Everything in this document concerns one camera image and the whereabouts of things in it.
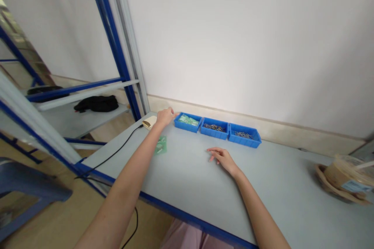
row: blue plastic stool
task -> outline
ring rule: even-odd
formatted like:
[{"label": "blue plastic stool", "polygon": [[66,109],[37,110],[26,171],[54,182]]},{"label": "blue plastic stool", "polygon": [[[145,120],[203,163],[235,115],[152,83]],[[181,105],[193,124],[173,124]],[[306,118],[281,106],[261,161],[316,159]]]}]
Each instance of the blue plastic stool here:
[{"label": "blue plastic stool", "polygon": [[0,242],[55,201],[66,201],[72,191],[59,186],[48,176],[31,167],[0,157],[0,198],[12,191],[39,197],[37,203],[0,229]]}]

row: black bag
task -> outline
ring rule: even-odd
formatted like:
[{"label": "black bag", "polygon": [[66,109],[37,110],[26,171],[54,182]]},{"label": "black bag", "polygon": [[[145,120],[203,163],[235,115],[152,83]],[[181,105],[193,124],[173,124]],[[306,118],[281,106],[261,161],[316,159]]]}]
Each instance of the black bag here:
[{"label": "black bag", "polygon": [[91,96],[81,100],[74,106],[74,110],[83,113],[90,109],[94,112],[110,112],[118,108],[118,102],[114,95],[111,96]]}]

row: pink clothing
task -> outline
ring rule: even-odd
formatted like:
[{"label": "pink clothing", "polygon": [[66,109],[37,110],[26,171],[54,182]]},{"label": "pink clothing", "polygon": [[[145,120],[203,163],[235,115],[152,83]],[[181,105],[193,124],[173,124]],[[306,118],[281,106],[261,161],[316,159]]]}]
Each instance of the pink clothing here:
[{"label": "pink clothing", "polygon": [[168,230],[161,249],[233,249],[231,245],[201,230],[175,219]]}]

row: metal screw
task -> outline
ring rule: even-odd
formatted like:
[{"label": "metal screw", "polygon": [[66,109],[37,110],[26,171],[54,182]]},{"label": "metal screw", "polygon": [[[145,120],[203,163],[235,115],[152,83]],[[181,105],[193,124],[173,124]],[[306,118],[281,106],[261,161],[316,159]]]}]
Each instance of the metal screw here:
[{"label": "metal screw", "polygon": [[219,132],[226,132],[226,129],[221,127],[221,126],[217,126],[217,125],[211,125],[211,124],[204,124],[204,127],[205,128],[209,128],[209,129],[213,129],[213,130],[217,130]]},{"label": "metal screw", "polygon": [[235,132],[235,135],[236,136],[239,136],[239,137],[243,137],[243,138],[247,138],[247,139],[252,139],[253,140],[253,136],[248,134],[248,133],[245,133],[245,132]]}]

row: shelf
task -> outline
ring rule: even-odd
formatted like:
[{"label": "shelf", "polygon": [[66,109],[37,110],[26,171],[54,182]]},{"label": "shelf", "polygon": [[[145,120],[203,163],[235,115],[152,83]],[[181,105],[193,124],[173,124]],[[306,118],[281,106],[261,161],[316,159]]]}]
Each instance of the shelf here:
[{"label": "shelf", "polygon": [[[84,113],[79,113],[73,109],[77,103],[65,104],[40,113],[63,137],[80,138],[120,114],[130,111],[126,105],[118,104],[119,107],[111,112],[92,112],[87,110]],[[0,130],[24,143],[45,151],[33,137],[28,135],[2,111],[0,111]]]}]

